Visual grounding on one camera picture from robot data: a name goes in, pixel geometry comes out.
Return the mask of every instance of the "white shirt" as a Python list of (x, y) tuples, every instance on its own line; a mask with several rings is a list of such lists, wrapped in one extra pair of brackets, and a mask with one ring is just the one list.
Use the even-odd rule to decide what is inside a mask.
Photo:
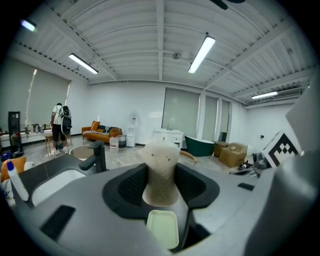
[(62, 117), (59, 115), (59, 112), (60, 112), (60, 109), (61, 109), (62, 106), (54, 106), (52, 112), (55, 113), (54, 115), (54, 121), (53, 121), (53, 124), (54, 125), (61, 125), (62, 123)]

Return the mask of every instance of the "white sink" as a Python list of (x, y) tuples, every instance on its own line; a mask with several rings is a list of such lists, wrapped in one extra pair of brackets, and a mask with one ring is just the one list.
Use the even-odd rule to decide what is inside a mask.
[(62, 189), (68, 183), (85, 176), (86, 175), (74, 169), (67, 169), (64, 172), (54, 176), (35, 189), (31, 199), (33, 205), (37, 206), (55, 192)]

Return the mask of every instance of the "spray bottle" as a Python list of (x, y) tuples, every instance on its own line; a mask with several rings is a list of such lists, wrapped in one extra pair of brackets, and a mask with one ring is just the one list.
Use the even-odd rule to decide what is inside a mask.
[(18, 192), (20, 198), (23, 201), (27, 201), (29, 198), (29, 194), (19, 177), (19, 174), (17, 172), (17, 169), (14, 166), (14, 163), (8, 160), (8, 162), (6, 163), (6, 167), (8, 169), (8, 174), (9, 174), (11, 183), (14, 185), (15, 190)]

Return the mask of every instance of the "faucet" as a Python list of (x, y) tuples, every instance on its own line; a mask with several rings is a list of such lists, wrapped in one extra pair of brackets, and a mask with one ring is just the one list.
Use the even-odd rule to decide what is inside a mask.
[(84, 160), (79, 164), (79, 167), (83, 171), (87, 171), (90, 167), (95, 164), (95, 169), (97, 173), (102, 173), (109, 171), (106, 167), (106, 156), (105, 156), (105, 143), (103, 141), (97, 140), (88, 146), (88, 149), (93, 149), (93, 155)]

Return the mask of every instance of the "ceiling light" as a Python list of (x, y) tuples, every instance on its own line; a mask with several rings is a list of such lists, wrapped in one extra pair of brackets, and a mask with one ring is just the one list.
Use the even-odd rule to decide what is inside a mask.
[(194, 61), (192, 62), (189, 73), (194, 74), (198, 67), (200, 66), (201, 62), (204, 60), (208, 52), (210, 51), (211, 47), (215, 44), (216, 40), (214, 40), (212, 37), (206, 36), (200, 50), (196, 54)]
[(277, 95), (277, 94), (278, 94), (278, 93), (277, 93), (276, 91), (272, 91), (272, 92), (267, 92), (267, 93), (255, 95), (255, 96), (252, 96), (251, 98), (252, 98), (253, 100), (256, 100), (256, 99), (260, 99), (260, 98), (265, 98), (265, 97), (274, 96), (274, 95)]
[(34, 31), (35, 28), (36, 28), (36, 24), (34, 24), (31, 21), (23, 20), (23, 21), (21, 21), (21, 25), (24, 26), (25, 28), (27, 28), (30, 31)]
[(71, 53), (69, 55), (70, 59), (73, 59), (76, 63), (80, 64), (81, 66), (83, 66), (84, 68), (86, 68), (87, 70), (91, 71), (94, 74), (98, 74), (98, 71), (96, 69), (94, 69), (92, 66), (90, 66), (88, 63), (86, 63), (83, 59), (79, 58), (77, 55)]

